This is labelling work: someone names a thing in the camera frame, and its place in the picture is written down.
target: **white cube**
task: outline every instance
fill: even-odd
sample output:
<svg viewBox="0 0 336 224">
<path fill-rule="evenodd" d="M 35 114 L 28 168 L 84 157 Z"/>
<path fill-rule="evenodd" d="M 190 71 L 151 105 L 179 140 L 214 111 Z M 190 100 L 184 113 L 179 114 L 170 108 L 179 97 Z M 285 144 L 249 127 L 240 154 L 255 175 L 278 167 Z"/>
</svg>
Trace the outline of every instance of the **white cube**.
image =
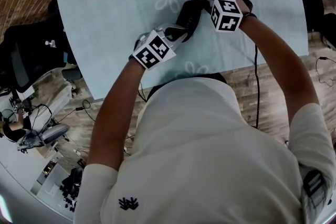
<svg viewBox="0 0 336 224">
<path fill-rule="evenodd" d="M 147 70 L 151 70 L 157 65 L 176 56 L 175 52 L 155 30 L 152 30 L 148 37 L 140 42 L 133 56 Z"/>
<path fill-rule="evenodd" d="M 232 33 L 240 25 L 243 14 L 236 0 L 214 0 L 211 20 L 216 32 Z"/>
</svg>

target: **table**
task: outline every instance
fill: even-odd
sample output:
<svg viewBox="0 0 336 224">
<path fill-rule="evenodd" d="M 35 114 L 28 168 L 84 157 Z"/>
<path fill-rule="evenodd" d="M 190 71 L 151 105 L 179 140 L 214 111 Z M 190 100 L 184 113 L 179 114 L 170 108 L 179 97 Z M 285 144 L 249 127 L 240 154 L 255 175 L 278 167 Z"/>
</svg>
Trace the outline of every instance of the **table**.
<svg viewBox="0 0 336 224">
<path fill-rule="evenodd" d="M 104 98 L 133 52 L 139 34 L 173 23 L 185 0 L 57 0 L 65 31 L 95 99 Z M 254 13 L 299 56 L 308 54 L 302 0 L 251 0 Z M 144 88 L 177 78 L 222 72 L 254 64 L 254 44 L 240 30 L 215 33 L 203 11 L 194 36 L 177 56 L 147 71 Z M 265 62 L 262 56 L 258 63 Z"/>
</svg>

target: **person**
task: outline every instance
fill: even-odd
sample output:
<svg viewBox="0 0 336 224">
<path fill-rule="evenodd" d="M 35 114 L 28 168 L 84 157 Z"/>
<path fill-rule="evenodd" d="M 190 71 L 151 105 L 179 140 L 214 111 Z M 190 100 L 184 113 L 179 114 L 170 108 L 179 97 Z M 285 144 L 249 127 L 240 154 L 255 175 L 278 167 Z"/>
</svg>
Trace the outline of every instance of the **person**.
<svg viewBox="0 0 336 224">
<path fill-rule="evenodd" d="M 24 127 L 24 118 L 23 118 L 23 110 L 24 108 L 18 108 L 17 110 L 17 121 L 8 123 L 0 121 L 0 138 L 6 137 L 11 142 L 16 143 L 20 138 L 22 138 L 26 131 L 23 129 Z"/>
<path fill-rule="evenodd" d="M 124 159 L 145 71 L 131 59 L 98 113 L 74 223 L 315 222 L 336 176 L 317 94 L 300 58 L 237 3 L 285 95 L 288 148 L 244 121 L 229 85 L 196 77 L 152 94 Z"/>
</svg>

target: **black office chair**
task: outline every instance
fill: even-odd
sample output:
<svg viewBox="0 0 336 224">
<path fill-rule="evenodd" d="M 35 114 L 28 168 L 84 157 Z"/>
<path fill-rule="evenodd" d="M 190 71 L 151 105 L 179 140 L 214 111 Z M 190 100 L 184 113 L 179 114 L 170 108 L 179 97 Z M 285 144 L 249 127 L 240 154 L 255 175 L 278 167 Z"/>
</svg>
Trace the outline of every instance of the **black office chair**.
<svg viewBox="0 0 336 224">
<path fill-rule="evenodd" d="M 322 0 L 302 0 L 307 21 L 308 32 L 318 31 L 336 48 L 336 14 L 324 15 Z"/>
<path fill-rule="evenodd" d="M 56 48 L 46 41 L 55 42 Z M 18 92 L 67 62 L 77 64 L 57 11 L 43 22 L 9 27 L 0 52 L 0 87 L 14 87 Z"/>
</svg>

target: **white t-shirt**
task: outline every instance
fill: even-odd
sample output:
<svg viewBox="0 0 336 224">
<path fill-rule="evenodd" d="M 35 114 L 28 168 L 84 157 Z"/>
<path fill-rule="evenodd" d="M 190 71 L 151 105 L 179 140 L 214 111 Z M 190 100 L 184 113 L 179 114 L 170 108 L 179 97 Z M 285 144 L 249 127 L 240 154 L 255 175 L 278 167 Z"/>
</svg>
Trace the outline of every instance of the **white t-shirt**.
<svg viewBox="0 0 336 224">
<path fill-rule="evenodd" d="M 297 112 L 287 149 L 247 125 L 230 86 L 177 80 L 146 104 L 119 172 L 85 168 L 75 223 L 313 223 L 335 167 L 317 104 Z"/>
</svg>

